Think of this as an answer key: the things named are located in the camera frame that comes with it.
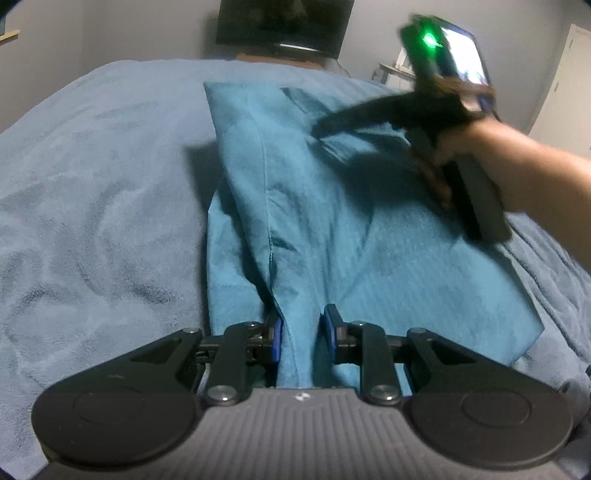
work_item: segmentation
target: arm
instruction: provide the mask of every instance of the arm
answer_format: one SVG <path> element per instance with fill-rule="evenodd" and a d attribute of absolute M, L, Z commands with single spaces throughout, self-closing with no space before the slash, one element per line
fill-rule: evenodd
<path fill-rule="evenodd" d="M 494 119 L 444 132 L 432 163 L 441 166 L 460 153 L 482 165 L 506 210 L 527 213 L 591 271 L 591 160 L 541 145 Z M 433 173 L 427 177 L 434 183 Z M 449 189 L 439 185 L 436 192 L 449 203 Z"/>

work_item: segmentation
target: gray wall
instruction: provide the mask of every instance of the gray wall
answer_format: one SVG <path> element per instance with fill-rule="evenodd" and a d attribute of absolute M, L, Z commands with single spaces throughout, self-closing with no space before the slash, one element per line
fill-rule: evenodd
<path fill-rule="evenodd" d="M 570 26 L 575 24 L 578 27 L 591 30 L 591 8 L 582 0 L 565 0 L 565 4 L 566 11 L 563 18 L 561 33 L 557 41 L 557 47 L 555 49 L 554 56 L 551 59 L 548 76 L 546 77 L 546 80 L 540 90 L 538 102 L 532 114 L 530 123 L 525 128 L 526 132 L 529 132 L 531 127 L 533 127 L 535 120 L 537 119 L 537 116 L 540 114 L 540 110 L 544 105 L 546 97 L 548 96 L 548 92 L 552 87 L 554 77 L 556 76 L 556 71 L 558 70 L 558 65 L 560 64 L 560 59 L 562 58 L 566 39 L 569 36 Z"/>
<path fill-rule="evenodd" d="M 524 129 L 553 66 L 568 0 L 356 0 L 341 63 L 368 77 L 400 52 L 398 27 L 432 13 L 473 32 L 499 97 L 499 114 Z"/>
<path fill-rule="evenodd" d="M 579 0 L 356 0 L 340 61 L 368 79 L 378 62 L 398 56 L 397 29 L 409 13 L 437 14 L 477 35 L 499 113 L 527 129 L 556 69 L 566 15 L 577 8 L 585 6 Z M 7 24 L 21 28 L 21 38 L 0 46 L 0 131 L 111 61 L 219 54 L 212 50 L 218 9 L 219 0 L 25 0 Z"/>
<path fill-rule="evenodd" d="M 220 0 L 85 1 L 83 70 L 115 60 L 199 59 Z"/>
<path fill-rule="evenodd" d="M 7 16 L 21 30 L 0 45 L 0 132 L 80 76 L 82 0 L 25 0 Z"/>

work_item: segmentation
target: monitor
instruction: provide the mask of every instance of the monitor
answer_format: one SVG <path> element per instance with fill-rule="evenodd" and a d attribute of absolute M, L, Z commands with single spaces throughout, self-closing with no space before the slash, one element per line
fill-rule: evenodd
<path fill-rule="evenodd" d="M 217 43 L 337 59 L 354 0 L 222 0 Z"/>

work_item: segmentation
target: black handheld controller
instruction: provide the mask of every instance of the black handheld controller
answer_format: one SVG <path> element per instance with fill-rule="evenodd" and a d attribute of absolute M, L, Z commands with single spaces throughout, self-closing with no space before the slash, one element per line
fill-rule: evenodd
<path fill-rule="evenodd" d="M 473 35 L 439 18 L 413 15 L 400 37 L 416 75 L 415 91 L 329 115 L 313 135 L 389 122 L 406 129 L 413 148 L 428 158 L 443 130 L 496 116 L 494 90 Z M 509 240 L 498 189 L 478 163 L 463 155 L 443 173 L 467 236 L 493 244 Z"/>
<path fill-rule="evenodd" d="M 281 325 L 272 311 L 223 336 L 180 330 L 52 385 L 31 416 L 50 461 L 36 480 L 568 479 L 553 459 L 573 419 L 547 385 L 424 329 L 345 323 L 328 305 L 328 356 L 360 366 L 359 394 L 269 388 Z M 249 365 L 267 388 L 253 388 Z"/>

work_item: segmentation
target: bed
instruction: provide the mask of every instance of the bed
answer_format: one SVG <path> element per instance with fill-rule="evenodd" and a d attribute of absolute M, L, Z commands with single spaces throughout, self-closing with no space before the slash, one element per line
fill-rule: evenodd
<path fill-rule="evenodd" d="M 46 463 L 30 426 L 43 389 L 183 327 L 212 327 L 207 211 L 224 174 L 206 82 L 264 82 L 346 103 L 392 93 L 290 66 L 122 61 L 0 135 L 0 467 L 17 479 Z M 526 216 L 509 221 L 503 254 L 543 325 L 512 364 L 569 399 L 578 426 L 560 465 L 582 478 L 591 278 Z"/>

